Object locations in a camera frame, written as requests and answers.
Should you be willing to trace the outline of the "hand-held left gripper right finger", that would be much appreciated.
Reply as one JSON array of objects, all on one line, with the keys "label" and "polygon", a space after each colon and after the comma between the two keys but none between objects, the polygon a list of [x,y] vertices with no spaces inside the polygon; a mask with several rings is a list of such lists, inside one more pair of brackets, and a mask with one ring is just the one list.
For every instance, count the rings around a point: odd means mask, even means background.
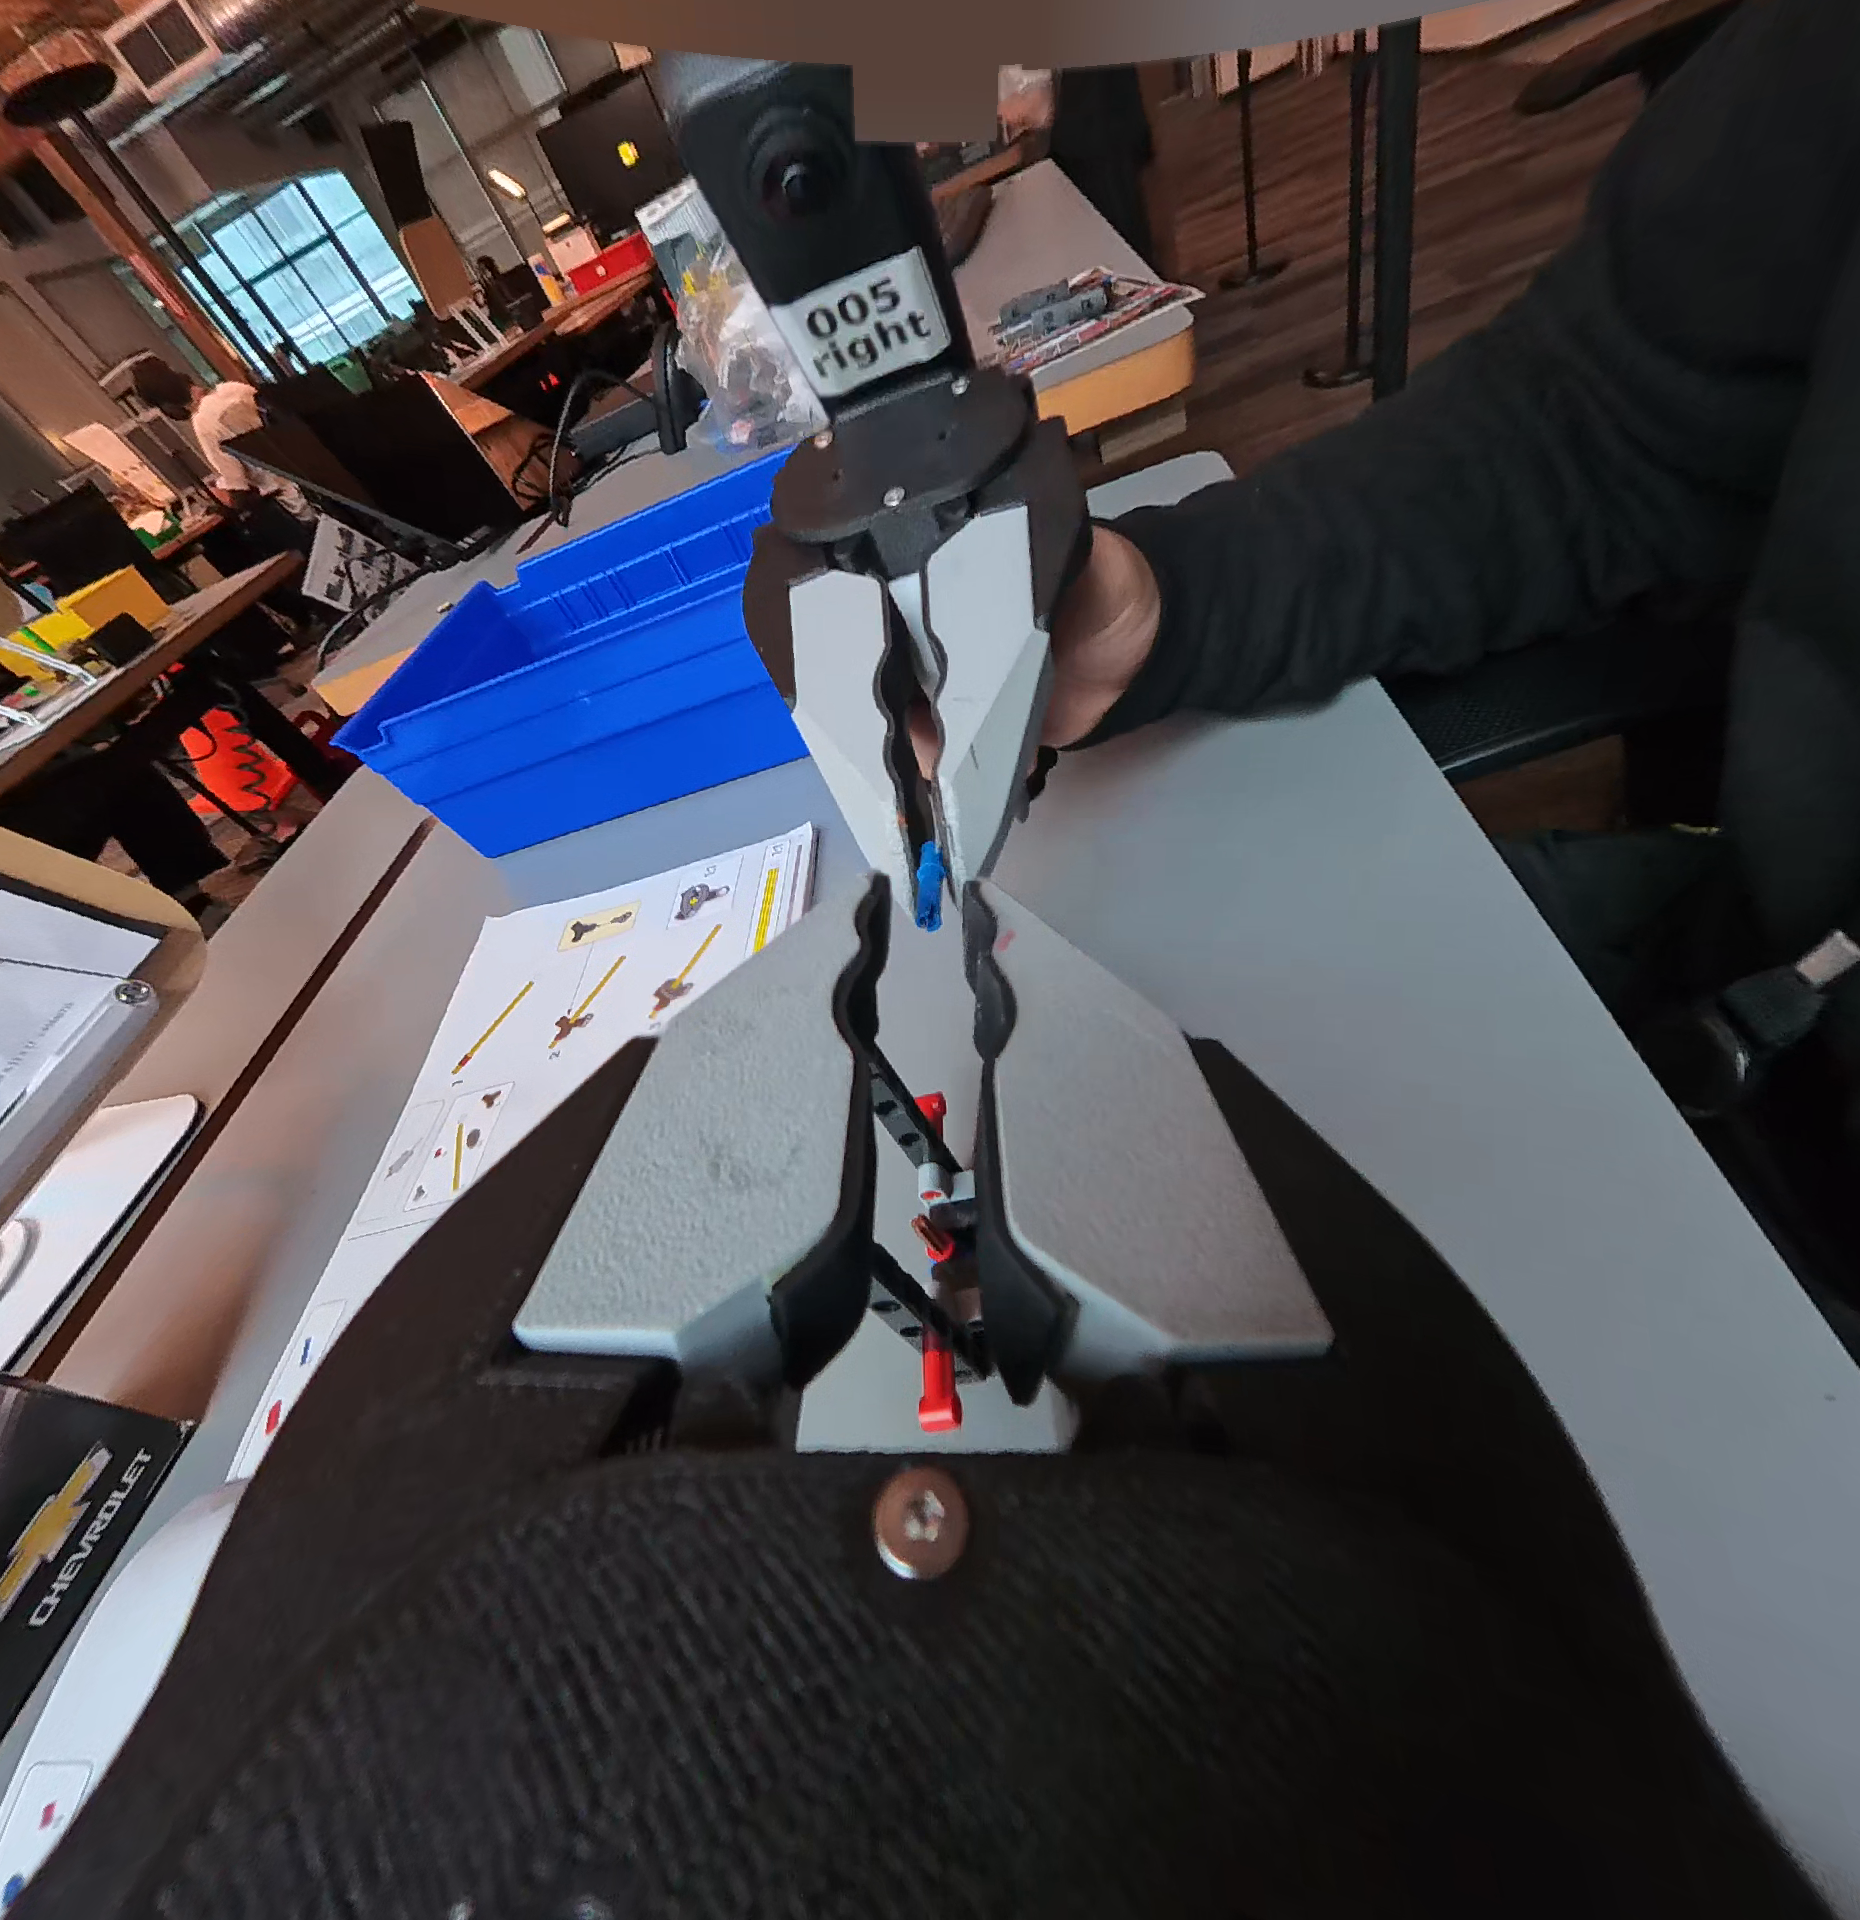
[{"label": "hand-held left gripper right finger", "polygon": [[992,878],[965,884],[965,982],[975,1292],[1007,1395],[1329,1353],[1183,1024]]}]

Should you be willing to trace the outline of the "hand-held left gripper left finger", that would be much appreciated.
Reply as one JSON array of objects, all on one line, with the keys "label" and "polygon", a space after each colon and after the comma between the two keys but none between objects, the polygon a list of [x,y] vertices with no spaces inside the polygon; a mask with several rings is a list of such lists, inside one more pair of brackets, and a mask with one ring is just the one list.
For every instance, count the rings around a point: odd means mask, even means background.
[{"label": "hand-held left gripper left finger", "polygon": [[666,1021],[516,1309],[526,1348],[748,1386],[833,1364],[869,1309],[883,956],[864,874]]}]

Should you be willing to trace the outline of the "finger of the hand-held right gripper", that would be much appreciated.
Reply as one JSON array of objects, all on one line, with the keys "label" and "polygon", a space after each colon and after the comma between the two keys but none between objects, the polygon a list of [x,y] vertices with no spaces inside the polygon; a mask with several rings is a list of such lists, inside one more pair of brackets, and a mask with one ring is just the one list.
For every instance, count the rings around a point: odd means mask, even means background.
[{"label": "finger of the hand-held right gripper", "polygon": [[919,901],[934,837],[912,738],[913,652],[873,577],[810,577],[790,591],[795,722],[869,871]]},{"label": "finger of the hand-held right gripper", "polygon": [[912,670],[904,746],[919,773],[944,884],[995,871],[1051,701],[1051,633],[1039,604],[1031,507],[965,519],[913,579],[896,585]]}]

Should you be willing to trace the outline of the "black lego frame assembly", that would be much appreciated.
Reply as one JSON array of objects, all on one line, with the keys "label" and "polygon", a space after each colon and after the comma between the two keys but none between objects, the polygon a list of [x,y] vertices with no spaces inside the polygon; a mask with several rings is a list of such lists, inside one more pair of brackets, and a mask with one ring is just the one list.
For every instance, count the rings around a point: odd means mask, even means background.
[{"label": "black lego frame assembly", "polygon": [[981,1256],[975,1256],[975,1177],[944,1145],[944,1096],[913,1096],[896,1066],[869,1048],[873,1123],[904,1150],[913,1170],[912,1233],[923,1256],[923,1280],[904,1270],[883,1240],[869,1249],[869,1314],[904,1337],[919,1357],[913,1426],[923,1433],[958,1433],[965,1426],[965,1386],[995,1375]]}]

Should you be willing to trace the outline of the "person's right forearm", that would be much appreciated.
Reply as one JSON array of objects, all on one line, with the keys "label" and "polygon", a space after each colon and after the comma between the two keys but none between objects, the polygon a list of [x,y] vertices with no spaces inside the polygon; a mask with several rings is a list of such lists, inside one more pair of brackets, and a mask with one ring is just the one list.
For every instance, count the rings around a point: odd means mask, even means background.
[{"label": "person's right forearm", "polygon": [[1518,303],[1352,423],[1112,530],[1157,636],[1066,740],[1733,585],[1860,694],[1860,3],[1733,12]]}]

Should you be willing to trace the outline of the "clear bag of lego parts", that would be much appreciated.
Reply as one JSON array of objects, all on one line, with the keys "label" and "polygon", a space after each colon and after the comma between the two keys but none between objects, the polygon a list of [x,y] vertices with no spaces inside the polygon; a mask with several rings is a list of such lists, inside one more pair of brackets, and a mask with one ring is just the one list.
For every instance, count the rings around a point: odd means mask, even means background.
[{"label": "clear bag of lego parts", "polygon": [[702,389],[707,444],[776,449],[823,427],[823,406],[723,233],[693,243],[673,295],[676,357]]}]

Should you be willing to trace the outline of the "lego instruction booklet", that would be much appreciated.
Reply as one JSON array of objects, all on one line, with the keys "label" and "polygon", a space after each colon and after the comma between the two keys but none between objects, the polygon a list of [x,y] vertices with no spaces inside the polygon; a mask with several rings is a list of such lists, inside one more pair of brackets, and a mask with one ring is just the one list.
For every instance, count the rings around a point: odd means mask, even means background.
[{"label": "lego instruction booklet", "polygon": [[246,1416],[226,1478],[262,1463],[340,1326],[491,1164],[625,1039],[661,1036],[676,1007],[693,1007],[810,910],[815,856],[818,829],[797,825],[481,922],[416,1092]]}]

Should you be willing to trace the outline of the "black lego set box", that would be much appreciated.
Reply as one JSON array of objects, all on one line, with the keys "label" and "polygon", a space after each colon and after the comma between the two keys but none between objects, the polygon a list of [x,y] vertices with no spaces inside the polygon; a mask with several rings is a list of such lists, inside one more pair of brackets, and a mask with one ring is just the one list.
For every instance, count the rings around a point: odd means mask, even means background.
[{"label": "black lego set box", "polygon": [[0,1745],[193,1431],[0,1375]]}]

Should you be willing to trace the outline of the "person's right hand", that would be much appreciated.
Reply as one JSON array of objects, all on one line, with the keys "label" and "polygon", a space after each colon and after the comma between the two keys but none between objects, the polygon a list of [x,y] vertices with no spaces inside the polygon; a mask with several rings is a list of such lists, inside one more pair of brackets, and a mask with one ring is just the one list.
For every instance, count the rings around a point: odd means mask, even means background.
[{"label": "person's right hand", "polygon": [[1090,545],[1051,610],[1051,699],[1044,746],[1079,746],[1136,681],[1157,647],[1165,591],[1147,553],[1112,525]]}]

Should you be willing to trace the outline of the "white background table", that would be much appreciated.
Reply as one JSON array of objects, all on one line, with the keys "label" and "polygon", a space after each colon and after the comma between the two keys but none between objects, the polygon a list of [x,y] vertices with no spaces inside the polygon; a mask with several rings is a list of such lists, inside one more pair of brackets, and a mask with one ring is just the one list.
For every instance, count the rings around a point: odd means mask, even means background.
[{"label": "white background table", "polygon": [[[1109,218],[1051,166],[1039,162],[992,184],[992,218],[958,268],[975,351],[992,351],[992,323],[1011,295],[1031,295],[1088,268],[1142,275],[1142,258]],[[1103,470],[1157,456],[1188,427],[1200,380],[1194,303],[1135,318],[1031,375],[1047,421]]]}]

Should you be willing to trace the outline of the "blue plastic bin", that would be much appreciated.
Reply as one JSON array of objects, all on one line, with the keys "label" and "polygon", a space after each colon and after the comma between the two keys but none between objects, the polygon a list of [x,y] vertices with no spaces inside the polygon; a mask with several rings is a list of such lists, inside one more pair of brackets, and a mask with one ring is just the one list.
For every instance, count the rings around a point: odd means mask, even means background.
[{"label": "blue plastic bin", "polygon": [[487,856],[802,758],[742,623],[782,457],[472,585],[336,740]]}]

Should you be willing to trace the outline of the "printed sheet with parts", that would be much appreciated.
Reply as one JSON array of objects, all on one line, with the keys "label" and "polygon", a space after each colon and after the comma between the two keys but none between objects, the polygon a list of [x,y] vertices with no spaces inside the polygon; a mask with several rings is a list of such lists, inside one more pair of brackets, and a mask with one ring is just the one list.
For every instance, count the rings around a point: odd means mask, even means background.
[{"label": "printed sheet with parts", "polygon": [[981,364],[1007,375],[1039,375],[1095,340],[1112,340],[1151,315],[1194,310],[1202,285],[1135,275],[1135,270],[1079,270],[1007,300],[992,318],[992,343]]}]

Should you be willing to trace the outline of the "black computer monitor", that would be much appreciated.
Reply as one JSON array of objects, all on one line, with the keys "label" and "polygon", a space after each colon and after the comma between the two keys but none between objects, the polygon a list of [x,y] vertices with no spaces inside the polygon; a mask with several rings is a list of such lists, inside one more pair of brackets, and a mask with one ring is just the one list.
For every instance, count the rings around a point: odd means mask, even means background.
[{"label": "black computer monitor", "polygon": [[601,238],[635,228],[635,210],[690,178],[649,66],[564,102],[537,146],[573,210]]}]

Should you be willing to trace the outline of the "white flat stand base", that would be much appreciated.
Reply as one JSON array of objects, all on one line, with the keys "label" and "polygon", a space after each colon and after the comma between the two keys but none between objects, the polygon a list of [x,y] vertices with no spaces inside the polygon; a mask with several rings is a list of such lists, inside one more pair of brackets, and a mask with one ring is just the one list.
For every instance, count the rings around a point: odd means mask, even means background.
[{"label": "white flat stand base", "polygon": [[196,1096],[103,1105],[0,1223],[0,1375],[14,1375],[82,1300],[196,1123]]}]

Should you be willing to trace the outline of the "black floor lamp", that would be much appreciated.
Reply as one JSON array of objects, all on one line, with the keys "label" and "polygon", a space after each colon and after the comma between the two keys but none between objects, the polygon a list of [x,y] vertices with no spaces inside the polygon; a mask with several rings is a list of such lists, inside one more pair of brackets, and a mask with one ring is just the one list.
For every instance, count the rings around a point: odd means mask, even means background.
[{"label": "black floor lamp", "polygon": [[139,268],[178,326],[226,380],[266,375],[266,346],[205,258],[181,243],[127,158],[95,131],[115,66],[90,28],[56,28],[0,66],[0,115],[34,135],[45,166],[71,184],[95,233]]}]

